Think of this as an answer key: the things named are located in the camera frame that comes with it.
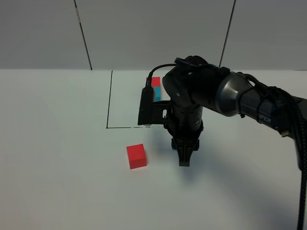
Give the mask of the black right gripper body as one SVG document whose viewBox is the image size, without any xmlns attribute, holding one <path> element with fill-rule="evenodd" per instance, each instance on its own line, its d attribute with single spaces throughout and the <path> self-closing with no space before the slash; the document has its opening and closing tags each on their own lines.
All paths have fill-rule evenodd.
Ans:
<svg viewBox="0 0 307 230">
<path fill-rule="evenodd" d="M 154 102 L 151 121 L 164 126 L 173 144 L 198 143 L 203 131 L 200 105 L 180 107 L 171 100 Z"/>
</svg>

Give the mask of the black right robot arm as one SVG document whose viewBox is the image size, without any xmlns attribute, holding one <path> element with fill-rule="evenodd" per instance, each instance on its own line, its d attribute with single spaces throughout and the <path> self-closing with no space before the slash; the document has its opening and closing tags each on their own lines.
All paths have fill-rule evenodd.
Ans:
<svg viewBox="0 0 307 230">
<path fill-rule="evenodd" d="M 172 136 L 179 164 L 189 166 L 203 131 L 202 110 L 250 117 L 294 140 L 298 167 L 307 171 L 307 101 L 267 86 L 250 74 L 209 64 L 199 56 L 177 58 L 162 84 L 170 97 L 154 101 L 149 75 L 142 91 L 138 124 L 163 125 Z"/>
</svg>

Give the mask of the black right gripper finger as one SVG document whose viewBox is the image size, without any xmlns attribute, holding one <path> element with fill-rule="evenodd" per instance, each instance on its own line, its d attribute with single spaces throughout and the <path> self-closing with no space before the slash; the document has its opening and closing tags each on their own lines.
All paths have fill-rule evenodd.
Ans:
<svg viewBox="0 0 307 230">
<path fill-rule="evenodd" d="M 178 139 L 178 140 L 175 140 L 174 138 L 171 139 L 171 147 L 173 150 L 176 150 L 178 146 L 184 146 L 184 145 L 185 145 L 184 139 Z M 197 151 L 199 149 L 199 146 L 200 142 L 199 140 L 197 140 L 193 150 Z"/>
<path fill-rule="evenodd" d="M 189 167 L 190 165 L 190 158 L 192 153 L 194 152 L 194 146 L 196 144 L 196 139 L 187 139 L 187 138 L 174 138 L 175 140 L 184 139 L 185 145 L 178 146 L 176 151 L 178 153 L 179 158 L 179 166 L 182 167 Z"/>
</svg>

